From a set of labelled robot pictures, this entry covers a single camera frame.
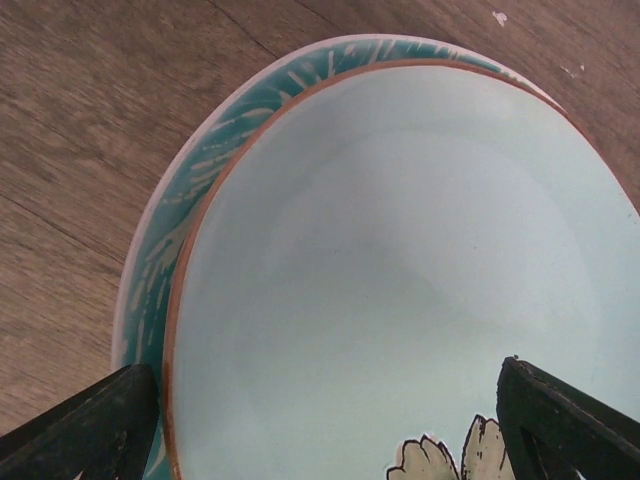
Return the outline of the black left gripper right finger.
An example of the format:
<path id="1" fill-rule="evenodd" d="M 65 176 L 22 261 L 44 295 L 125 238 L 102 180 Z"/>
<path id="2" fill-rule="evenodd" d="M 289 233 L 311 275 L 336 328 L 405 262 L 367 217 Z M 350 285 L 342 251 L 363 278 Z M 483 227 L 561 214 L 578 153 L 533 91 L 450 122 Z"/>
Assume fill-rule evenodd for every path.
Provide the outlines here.
<path id="1" fill-rule="evenodd" d="M 639 477 L 639 423 L 529 362 L 504 359 L 496 411 L 517 479 Z"/>

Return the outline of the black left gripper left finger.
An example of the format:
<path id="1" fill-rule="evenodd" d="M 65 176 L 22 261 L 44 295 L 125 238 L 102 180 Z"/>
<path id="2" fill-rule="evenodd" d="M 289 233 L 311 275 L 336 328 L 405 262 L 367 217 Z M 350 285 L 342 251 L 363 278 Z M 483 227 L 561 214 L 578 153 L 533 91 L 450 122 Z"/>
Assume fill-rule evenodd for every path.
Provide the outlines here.
<path id="1" fill-rule="evenodd" d="M 3 435 L 1 477 L 140 479 L 159 414 L 152 368 L 125 366 Z"/>

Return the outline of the red teal floral plate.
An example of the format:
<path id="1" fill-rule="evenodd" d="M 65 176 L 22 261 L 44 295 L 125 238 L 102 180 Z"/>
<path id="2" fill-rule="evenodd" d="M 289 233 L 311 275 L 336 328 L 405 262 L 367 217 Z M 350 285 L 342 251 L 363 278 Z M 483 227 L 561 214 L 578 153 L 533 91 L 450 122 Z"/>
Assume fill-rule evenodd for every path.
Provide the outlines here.
<path id="1" fill-rule="evenodd" d="M 246 139 L 288 100 L 357 67 L 407 60 L 456 60 L 545 92 L 482 54 L 434 39 L 388 33 L 324 39 L 269 64 L 227 96 L 179 150 L 151 195 L 130 243 L 114 311 L 111 367 L 162 368 L 165 322 L 180 248 L 204 194 Z"/>

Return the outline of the light green round plate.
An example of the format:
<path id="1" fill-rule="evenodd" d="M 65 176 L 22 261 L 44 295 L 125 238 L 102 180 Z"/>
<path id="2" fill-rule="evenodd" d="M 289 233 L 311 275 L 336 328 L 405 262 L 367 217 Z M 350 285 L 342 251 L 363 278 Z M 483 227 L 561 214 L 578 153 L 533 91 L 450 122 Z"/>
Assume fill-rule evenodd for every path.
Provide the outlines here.
<path id="1" fill-rule="evenodd" d="M 404 478 L 515 355 L 639 414 L 639 216 L 551 102 L 439 61 L 289 101 L 196 211 L 164 342 L 177 479 Z"/>

